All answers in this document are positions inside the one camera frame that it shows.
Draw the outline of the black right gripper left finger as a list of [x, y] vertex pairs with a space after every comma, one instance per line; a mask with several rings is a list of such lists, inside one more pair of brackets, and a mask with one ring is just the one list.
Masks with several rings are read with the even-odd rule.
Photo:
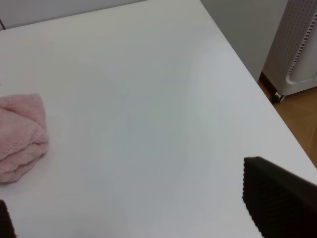
[[7, 206], [0, 201], [0, 238], [17, 238]]

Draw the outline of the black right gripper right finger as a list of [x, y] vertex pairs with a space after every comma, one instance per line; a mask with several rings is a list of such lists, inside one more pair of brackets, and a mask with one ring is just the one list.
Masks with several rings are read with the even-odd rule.
[[264, 238], [317, 236], [317, 186], [262, 157], [244, 159], [242, 199]]

